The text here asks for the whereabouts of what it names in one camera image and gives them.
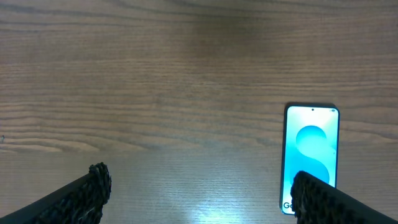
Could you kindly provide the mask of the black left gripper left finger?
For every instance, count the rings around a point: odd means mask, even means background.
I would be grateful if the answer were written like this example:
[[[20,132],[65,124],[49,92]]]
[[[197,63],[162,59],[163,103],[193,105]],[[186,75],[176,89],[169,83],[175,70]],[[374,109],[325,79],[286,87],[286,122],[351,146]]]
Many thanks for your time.
[[[111,194],[106,164],[89,167],[89,173],[40,200],[1,218],[3,224],[99,224]]]

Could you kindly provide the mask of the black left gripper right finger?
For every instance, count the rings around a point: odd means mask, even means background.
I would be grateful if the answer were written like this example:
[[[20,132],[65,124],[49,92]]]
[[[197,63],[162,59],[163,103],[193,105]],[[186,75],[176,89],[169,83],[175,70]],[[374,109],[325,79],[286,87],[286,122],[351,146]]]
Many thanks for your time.
[[[294,177],[290,194],[298,224],[397,224],[305,171]]]

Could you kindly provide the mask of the blue Galaxy smartphone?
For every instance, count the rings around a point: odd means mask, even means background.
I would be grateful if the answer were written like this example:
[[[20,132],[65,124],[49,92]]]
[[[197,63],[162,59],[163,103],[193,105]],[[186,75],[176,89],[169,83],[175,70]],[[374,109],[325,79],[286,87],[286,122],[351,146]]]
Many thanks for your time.
[[[294,177],[308,172],[336,186],[340,111],[333,103],[288,102],[284,109],[279,207],[292,215]]]

